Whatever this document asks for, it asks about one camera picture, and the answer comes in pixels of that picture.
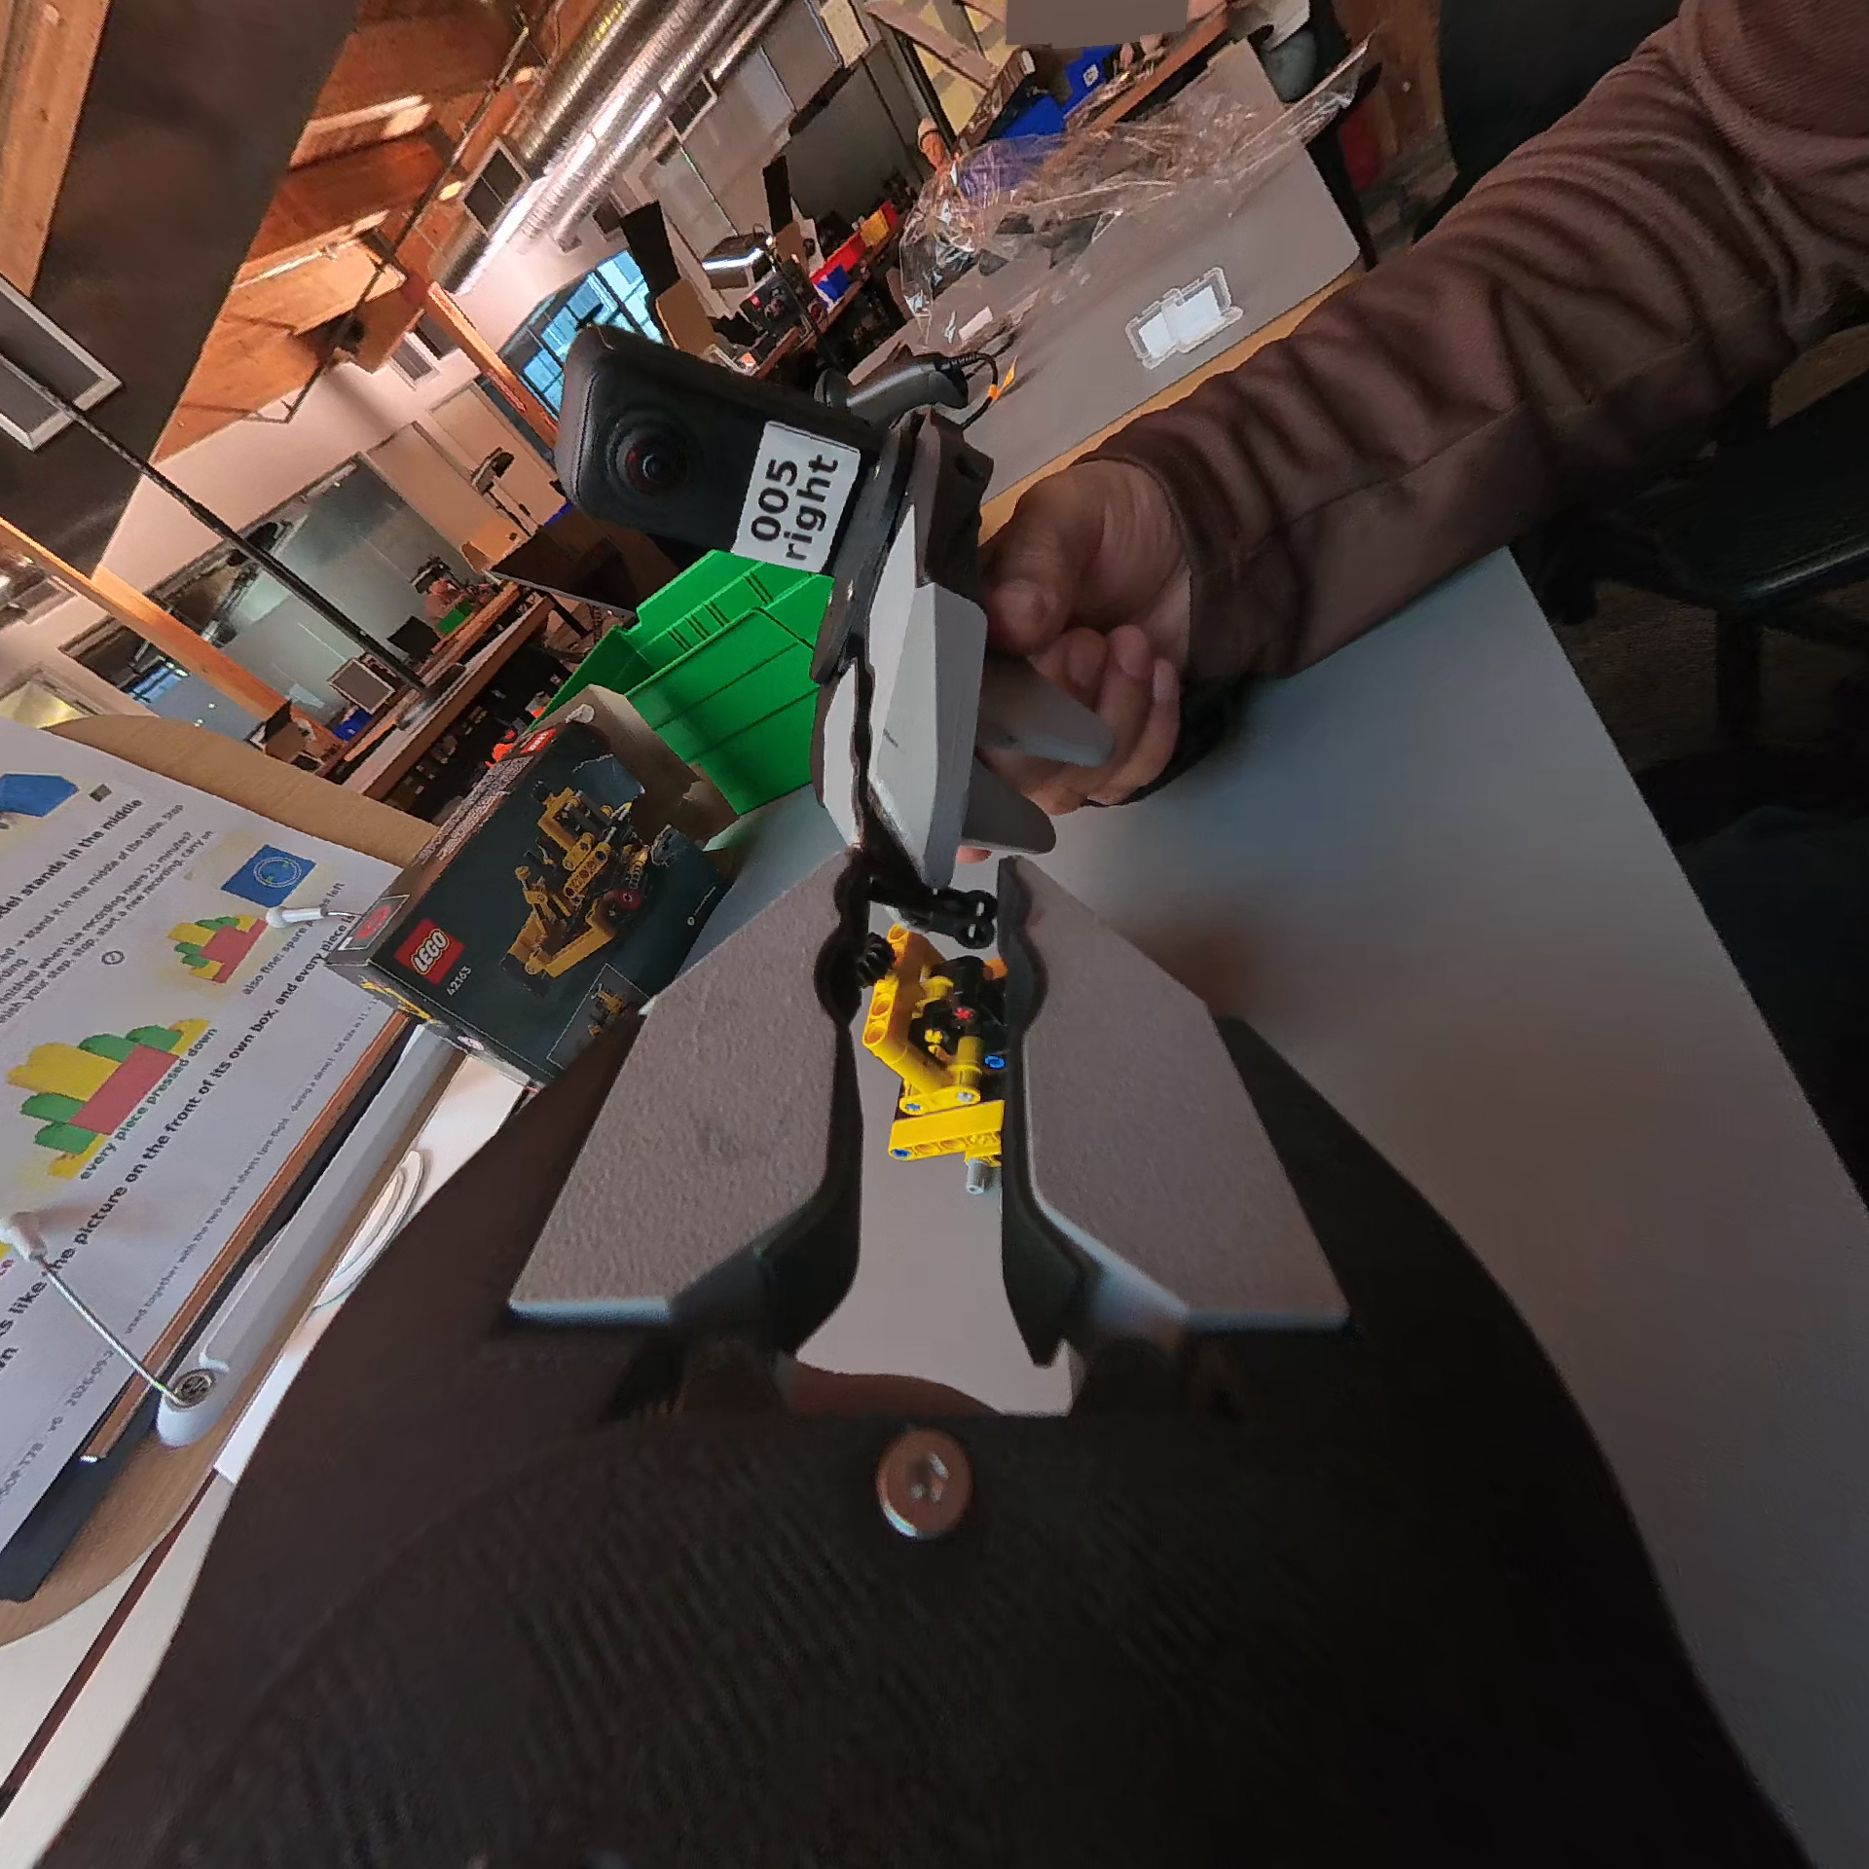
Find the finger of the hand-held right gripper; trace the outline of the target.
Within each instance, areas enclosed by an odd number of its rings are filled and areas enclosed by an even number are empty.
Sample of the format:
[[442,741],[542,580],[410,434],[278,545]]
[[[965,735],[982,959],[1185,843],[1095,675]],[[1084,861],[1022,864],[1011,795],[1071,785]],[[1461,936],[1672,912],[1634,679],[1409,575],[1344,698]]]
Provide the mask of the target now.
[[815,794],[851,850],[852,871],[877,876],[884,864],[884,827],[874,795],[874,679],[869,667],[847,664],[822,683],[813,738]]
[[959,867],[987,651],[982,605],[924,560],[907,496],[855,605],[855,803],[886,891],[931,896]]

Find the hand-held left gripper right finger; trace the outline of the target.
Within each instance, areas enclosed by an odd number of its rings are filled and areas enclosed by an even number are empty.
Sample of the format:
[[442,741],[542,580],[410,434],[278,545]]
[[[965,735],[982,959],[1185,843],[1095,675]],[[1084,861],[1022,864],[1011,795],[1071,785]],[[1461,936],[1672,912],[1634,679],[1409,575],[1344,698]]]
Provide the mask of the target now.
[[1031,1360],[1341,1333],[1337,1277],[1202,1000],[1030,856],[997,869],[997,945],[1002,1279]]

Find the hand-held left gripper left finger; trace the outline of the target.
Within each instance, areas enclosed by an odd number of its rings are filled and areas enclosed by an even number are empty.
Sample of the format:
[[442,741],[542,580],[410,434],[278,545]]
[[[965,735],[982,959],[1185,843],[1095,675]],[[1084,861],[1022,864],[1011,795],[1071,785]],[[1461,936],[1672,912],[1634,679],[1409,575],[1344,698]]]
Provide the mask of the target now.
[[851,854],[739,926],[637,1032],[507,1305],[796,1351],[858,1268]]

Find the black lego pin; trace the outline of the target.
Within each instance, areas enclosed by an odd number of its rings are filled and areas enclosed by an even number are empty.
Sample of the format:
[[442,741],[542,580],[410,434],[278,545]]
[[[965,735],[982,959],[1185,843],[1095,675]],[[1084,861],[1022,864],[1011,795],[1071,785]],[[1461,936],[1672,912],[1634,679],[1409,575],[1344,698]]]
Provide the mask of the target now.
[[991,947],[997,938],[997,898],[992,891],[882,876],[869,883],[869,901],[886,908],[897,923],[962,947]]

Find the yellow black lego model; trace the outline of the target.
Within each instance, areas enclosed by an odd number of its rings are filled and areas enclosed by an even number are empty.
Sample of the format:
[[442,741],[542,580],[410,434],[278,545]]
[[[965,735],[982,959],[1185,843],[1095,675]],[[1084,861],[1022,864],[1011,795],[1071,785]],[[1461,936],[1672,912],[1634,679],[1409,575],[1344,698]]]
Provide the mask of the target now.
[[1006,1123],[1006,964],[950,957],[895,923],[868,936],[858,975],[863,1045],[897,1078],[889,1158],[961,1160],[968,1190],[992,1194]]

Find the person's right forearm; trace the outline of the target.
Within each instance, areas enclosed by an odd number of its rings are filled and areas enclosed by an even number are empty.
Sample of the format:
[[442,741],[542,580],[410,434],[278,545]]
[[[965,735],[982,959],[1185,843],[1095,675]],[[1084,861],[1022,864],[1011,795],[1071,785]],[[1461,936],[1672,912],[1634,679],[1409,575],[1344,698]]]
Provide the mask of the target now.
[[1867,4],[1684,4],[1406,255],[1108,461],[1191,567],[1185,687],[1314,667],[1663,469],[1867,273]]

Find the dark lego set box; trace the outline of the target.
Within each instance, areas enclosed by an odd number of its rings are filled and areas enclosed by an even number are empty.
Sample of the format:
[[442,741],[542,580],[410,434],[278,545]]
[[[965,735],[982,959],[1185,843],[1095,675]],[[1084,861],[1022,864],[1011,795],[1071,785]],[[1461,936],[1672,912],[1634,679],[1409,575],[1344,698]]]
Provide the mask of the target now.
[[348,985],[548,1084],[679,975],[736,807],[623,695],[535,723],[329,950]]

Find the person's right hand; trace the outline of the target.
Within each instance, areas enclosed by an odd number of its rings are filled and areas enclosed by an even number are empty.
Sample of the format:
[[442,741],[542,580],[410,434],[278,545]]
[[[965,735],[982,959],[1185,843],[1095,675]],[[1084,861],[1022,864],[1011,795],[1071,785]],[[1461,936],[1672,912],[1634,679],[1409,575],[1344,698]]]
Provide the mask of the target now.
[[1180,739],[1191,570],[1162,488],[1123,461],[1076,461],[1033,482],[984,544],[994,651],[1026,658],[1112,735],[1100,767],[992,755],[1043,812],[1117,806],[1149,788]]

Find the green plastic bin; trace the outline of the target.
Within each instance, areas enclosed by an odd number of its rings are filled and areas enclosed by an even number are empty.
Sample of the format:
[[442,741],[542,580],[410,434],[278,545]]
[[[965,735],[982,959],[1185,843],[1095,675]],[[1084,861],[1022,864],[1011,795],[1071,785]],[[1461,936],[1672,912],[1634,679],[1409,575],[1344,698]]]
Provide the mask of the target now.
[[829,575],[709,551],[595,642],[555,708],[591,686],[619,694],[749,812],[812,780],[812,667],[831,592]]

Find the grey barcode scanner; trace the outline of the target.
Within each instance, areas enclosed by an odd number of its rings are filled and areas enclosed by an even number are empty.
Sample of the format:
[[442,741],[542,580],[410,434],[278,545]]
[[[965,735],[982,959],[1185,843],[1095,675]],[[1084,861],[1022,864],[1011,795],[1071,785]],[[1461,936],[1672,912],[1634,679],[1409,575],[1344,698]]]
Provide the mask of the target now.
[[813,401],[884,431],[919,408],[965,408],[968,370],[978,363],[981,357],[971,353],[908,354],[859,384],[839,370],[824,370],[813,384]]

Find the small clear plastic packet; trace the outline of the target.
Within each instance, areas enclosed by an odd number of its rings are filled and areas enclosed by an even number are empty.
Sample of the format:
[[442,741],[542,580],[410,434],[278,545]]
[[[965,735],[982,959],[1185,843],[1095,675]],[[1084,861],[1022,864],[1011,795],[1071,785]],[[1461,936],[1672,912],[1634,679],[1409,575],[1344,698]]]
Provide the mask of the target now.
[[1130,318],[1124,331],[1136,363],[1153,370],[1172,357],[1201,351],[1240,320],[1242,307],[1233,298],[1227,272],[1215,265],[1185,287],[1162,293]]

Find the crumpled clear plastic bag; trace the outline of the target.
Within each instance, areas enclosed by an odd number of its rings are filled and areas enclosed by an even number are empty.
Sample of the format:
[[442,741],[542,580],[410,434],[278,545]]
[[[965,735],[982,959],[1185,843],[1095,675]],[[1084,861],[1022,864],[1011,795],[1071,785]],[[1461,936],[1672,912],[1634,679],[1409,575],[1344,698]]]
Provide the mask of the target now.
[[1145,122],[1000,136],[959,153],[901,222],[908,316],[928,318],[971,269],[1058,246],[1086,224],[1227,196],[1266,166],[1280,122],[1276,108],[1188,91]]

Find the printed instruction sheet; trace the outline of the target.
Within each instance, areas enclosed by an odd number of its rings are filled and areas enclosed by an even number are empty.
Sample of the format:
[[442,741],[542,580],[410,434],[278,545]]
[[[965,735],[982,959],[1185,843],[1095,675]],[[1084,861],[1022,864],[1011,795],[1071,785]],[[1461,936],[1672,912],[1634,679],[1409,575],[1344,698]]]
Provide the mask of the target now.
[[174,720],[5,720],[3,1530],[111,1430],[228,1394],[183,1346],[405,1022],[325,956],[431,827]]

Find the black office chair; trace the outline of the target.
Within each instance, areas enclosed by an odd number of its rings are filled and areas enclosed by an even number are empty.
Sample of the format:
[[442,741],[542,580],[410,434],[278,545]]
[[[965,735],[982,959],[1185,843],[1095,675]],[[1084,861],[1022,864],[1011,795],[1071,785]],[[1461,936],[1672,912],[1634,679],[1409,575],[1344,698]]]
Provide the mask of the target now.
[[[1604,591],[1702,619],[1707,733],[1631,763],[1673,843],[1758,806],[1865,816],[1865,303],[1789,378],[1741,391],[1700,450],[1533,527],[1511,554],[1555,626],[1592,624]],[[1852,658],[1828,745],[1768,739],[1768,638]]]

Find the silver ventilation duct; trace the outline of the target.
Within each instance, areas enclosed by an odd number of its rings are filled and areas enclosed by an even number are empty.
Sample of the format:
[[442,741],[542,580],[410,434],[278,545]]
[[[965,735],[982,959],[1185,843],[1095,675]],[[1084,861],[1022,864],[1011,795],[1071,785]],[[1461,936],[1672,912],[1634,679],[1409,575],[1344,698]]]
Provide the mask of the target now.
[[509,246],[573,240],[635,151],[666,135],[698,82],[720,82],[782,9],[784,3],[601,4],[502,146],[514,189],[490,220],[468,220],[433,283],[459,297]]

